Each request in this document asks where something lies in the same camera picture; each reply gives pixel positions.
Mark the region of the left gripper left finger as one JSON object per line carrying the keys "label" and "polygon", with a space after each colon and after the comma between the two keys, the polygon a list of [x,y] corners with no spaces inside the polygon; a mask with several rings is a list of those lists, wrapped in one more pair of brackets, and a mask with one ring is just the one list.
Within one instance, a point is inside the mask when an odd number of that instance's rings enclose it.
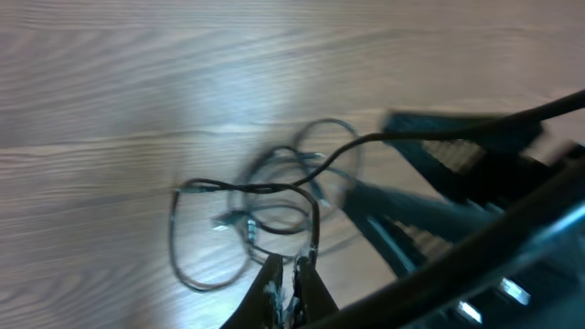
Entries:
{"label": "left gripper left finger", "polygon": [[282,273],[282,256],[271,254],[221,329],[282,328]]}

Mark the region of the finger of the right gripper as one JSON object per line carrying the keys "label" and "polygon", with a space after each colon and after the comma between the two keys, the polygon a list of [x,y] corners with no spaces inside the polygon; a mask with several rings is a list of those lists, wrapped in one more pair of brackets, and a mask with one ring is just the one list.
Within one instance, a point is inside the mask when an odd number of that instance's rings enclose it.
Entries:
{"label": "finger of the right gripper", "polygon": [[341,208],[399,279],[429,261],[405,227],[456,244],[494,220],[492,209],[474,203],[443,203],[360,182],[346,191]]}

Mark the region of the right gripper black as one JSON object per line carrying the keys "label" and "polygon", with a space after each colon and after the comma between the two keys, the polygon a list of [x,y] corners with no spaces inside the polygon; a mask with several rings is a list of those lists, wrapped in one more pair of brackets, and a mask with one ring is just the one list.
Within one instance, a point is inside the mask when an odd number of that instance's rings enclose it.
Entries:
{"label": "right gripper black", "polygon": [[389,141],[443,196],[519,196],[464,216],[462,263],[479,277],[461,302],[463,328],[584,325],[584,148],[548,166],[523,152],[539,122],[494,115],[397,111],[383,133],[455,133],[453,140]]}

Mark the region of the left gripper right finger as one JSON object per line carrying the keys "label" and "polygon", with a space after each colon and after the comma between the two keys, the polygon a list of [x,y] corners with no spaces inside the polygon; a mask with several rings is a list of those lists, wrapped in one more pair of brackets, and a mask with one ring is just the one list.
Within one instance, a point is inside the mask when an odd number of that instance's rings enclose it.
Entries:
{"label": "left gripper right finger", "polygon": [[308,257],[295,263],[292,296],[292,328],[317,322],[339,311],[332,295]]}

